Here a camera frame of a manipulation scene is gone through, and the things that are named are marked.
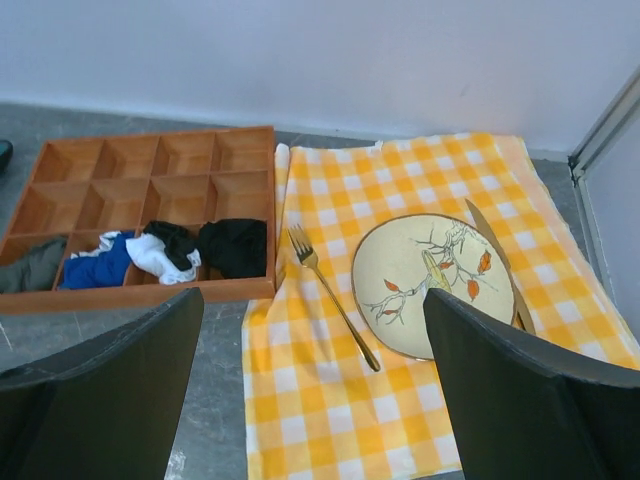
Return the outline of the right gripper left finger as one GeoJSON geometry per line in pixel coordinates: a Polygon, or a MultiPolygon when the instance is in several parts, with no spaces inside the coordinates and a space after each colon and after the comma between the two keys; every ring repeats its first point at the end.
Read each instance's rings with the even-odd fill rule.
{"type": "Polygon", "coordinates": [[[189,288],[139,318],[1,374],[4,479],[161,479],[204,313],[189,288]]]}

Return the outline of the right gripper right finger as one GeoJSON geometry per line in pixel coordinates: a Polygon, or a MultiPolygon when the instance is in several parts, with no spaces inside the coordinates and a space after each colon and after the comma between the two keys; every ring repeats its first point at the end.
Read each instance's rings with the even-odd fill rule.
{"type": "Polygon", "coordinates": [[[423,311],[465,478],[638,478],[638,371],[508,326],[442,289],[423,311]]]}

